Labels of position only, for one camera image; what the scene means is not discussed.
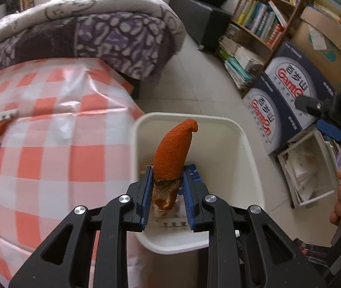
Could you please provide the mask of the blue white carton box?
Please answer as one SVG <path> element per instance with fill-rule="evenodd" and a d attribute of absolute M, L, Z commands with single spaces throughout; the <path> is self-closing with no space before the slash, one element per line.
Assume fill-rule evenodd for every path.
<path fill-rule="evenodd" d="M 202 182 L 202 178 L 195 164 L 188 164 L 187 168 L 188 168 L 188 172 L 192 180 L 196 182 Z"/>

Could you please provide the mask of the white plastic trash bin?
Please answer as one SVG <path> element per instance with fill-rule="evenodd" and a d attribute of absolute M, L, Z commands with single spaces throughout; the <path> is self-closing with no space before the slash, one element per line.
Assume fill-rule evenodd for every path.
<path fill-rule="evenodd" d="M 148 113 L 133 125 L 131 134 L 131 180 L 153 163 L 154 153 L 162 138 L 175 126 L 192 118 L 198 124 L 186 158 L 195 164 L 211 194 L 235 207 L 265 206 L 264 194 L 255 158 L 245 131 L 235 121 L 217 116 L 178 113 Z M 163 254 L 190 252 L 208 246 L 208 233 L 191 231 L 185 218 L 158 222 L 149 217 L 148 225 L 136 235 L 148 250 Z"/>

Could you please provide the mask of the white tray of papers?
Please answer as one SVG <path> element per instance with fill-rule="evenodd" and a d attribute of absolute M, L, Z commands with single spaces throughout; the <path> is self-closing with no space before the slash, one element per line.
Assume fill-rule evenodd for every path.
<path fill-rule="evenodd" d="M 335 149 L 313 129 L 277 155 L 285 175 L 291 207 L 308 207 L 332 195 L 341 184 L 337 178 Z"/>

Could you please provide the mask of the blue white cardboard box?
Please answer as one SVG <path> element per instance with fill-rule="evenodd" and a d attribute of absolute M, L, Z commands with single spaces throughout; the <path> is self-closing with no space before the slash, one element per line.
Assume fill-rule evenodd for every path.
<path fill-rule="evenodd" d="M 251 113 L 268 155 L 284 148 L 301 131 L 301 126 L 268 76 L 262 74 L 242 102 Z"/>
<path fill-rule="evenodd" d="M 280 46 L 264 73 L 285 99 L 302 129 L 308 128 L 315 118 L 296 109 L 296 98 L 308 96 L 323 101 L 334 95 L 333 87 L 319 69 L 289 42 Z"/>

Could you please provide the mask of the brown cardboard box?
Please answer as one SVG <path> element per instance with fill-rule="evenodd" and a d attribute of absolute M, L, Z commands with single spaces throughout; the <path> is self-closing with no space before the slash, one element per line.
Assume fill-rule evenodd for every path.
<path fill-rule="evenodd" d="M 291 42 L 341 91 L 341 25 L 307 6 Z"/>

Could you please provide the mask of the red white checkered cloth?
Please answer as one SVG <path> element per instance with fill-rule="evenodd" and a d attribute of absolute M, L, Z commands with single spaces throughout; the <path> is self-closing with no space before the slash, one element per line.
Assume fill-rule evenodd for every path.
<path fill-rule="evenodd" d="M 42 59 L 0 71 L 0 284 L 77 205 L 129 184 L 133 87 L 98 59 Z"/>

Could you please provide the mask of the wooden bookshelf with books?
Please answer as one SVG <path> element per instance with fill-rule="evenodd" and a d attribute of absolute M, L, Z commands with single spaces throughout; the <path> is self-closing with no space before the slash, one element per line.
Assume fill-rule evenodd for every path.
<path fill-rule="evenodd" d="M 304 5 L 305 0 L 239 0 L 217 50 L 238 90 L 250 89 L 291 39 Z"/>

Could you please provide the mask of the black cabinet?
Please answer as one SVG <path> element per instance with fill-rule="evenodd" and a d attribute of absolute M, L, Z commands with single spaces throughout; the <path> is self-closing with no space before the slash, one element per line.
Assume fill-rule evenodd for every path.
<path fill-rule="evenodd" d="M 169 0 L 169 6 L 197 42 L 200 51 L 215 52 L 225 34 L 231 13 L 197 0 Z"/>

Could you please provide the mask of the purple white patterned quilt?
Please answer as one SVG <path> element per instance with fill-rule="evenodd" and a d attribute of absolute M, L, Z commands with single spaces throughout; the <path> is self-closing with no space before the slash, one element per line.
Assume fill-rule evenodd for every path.
<path fill-rule="evenodd" d="M 48 58 L 97 58 L 158 83 L 186 30 L 162 0 L 51 0 L 0 19 L 0 70 Z"/>

